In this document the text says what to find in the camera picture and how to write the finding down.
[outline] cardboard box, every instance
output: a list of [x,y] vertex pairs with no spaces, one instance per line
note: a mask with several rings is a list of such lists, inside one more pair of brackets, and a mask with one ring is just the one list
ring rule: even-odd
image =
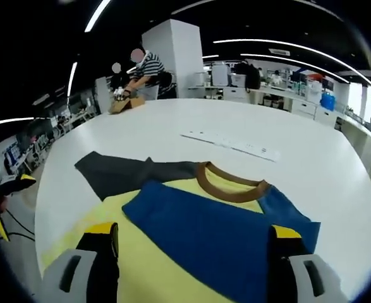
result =
[[119,114],[126,109],[134,109],[135,107],[141,106],[144,103],[145,99],[143,97],[127,98],[124,101],[114,101],[109,109],[109,113]]

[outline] white round table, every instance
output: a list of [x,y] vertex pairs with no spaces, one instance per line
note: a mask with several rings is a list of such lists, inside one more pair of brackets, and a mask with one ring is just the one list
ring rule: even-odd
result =
[[[279,151],[281,158],[274,163],[179,135],[186,131],[213,131]],[[155,100],[103,114],[53,144],[35,214],[41,272],[41,254],[100,203],[74,167],[92,151],[155,162],[210,160],[230,174],[265,179],[321,222],[315,253],[338,274],[348,299],[371,275],[371,181],[344,135],[281,110],[204,99]]]

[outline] cable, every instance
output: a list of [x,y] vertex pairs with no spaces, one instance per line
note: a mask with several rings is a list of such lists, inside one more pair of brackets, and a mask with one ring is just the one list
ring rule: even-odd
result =
[[24,238],[30,239],[30,240],[32,240],[32,241],[35,242],[35,239],[34,239],[34,238],[31,238],[31,237],[29,237],[29,236],[27,236],[27,235],[24,235],[24,234],[20,234],[19,232],[10,232],[8,235],[20,235],[21,237],[24,237]]
[[16,223],[18,223],[23,229],[25,229],[27,232],[29,232],[30,234],[32,235],[35,235],[33,232],[31,232],[29,229],[27,229],[25,226],[23,226],[14,216],[13,214],[9,211],[9,210],[6,210],[9,215],[15,220]]

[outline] brown collar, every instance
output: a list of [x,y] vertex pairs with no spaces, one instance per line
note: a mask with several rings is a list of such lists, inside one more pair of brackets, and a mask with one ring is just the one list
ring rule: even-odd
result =
[[[215,187],[213,184],[209,182],[205,174],[206,169],[209,169],[215,175],[218,175],[223,179],[248,186],[255,186],[255,188],[242,193],[235,194],[225,193],[224,191],[221,191],[219,188]],[[271,186],[265,180],[251,181],[240,177],[236,177],[235,175],[231,175],[221,169],[218,169],[211,162],[202,162],[198,165],[197,180],[199,186],[202,187],[204,191],[211,194],[213,197],[234,203],[242,203],[259,199],[265,194],[266,190]]]

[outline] black ceiling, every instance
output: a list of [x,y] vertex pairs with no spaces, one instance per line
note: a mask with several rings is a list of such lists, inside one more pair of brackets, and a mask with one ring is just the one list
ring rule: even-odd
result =
[[[293,0],[216,0],[171,16],[171,12],[196,0],[112,0],[90,33],[84,29],[101,0],[0,1],[0,119],[37,116],[41,107],[32,102],[45,93],[67,90],[71,65],[78,61],[72,93],[87,88],[100,76],[112,74],[119,62],[123,70],[133,66],[130,52],[141,34],[174,18],[200,27],[204,55],[237,59],[240,53],[270,54],[268,48],[291,51],[292,59],[329,71],[346,68],[308,51],[258,42],[213,44],[224,39],[271,39],[311,47],[352,65],[369,69],[352,32],[339,19]],[[322,5],[334,5],[330,1]],[[12,130],[0,128],[0,138]]]

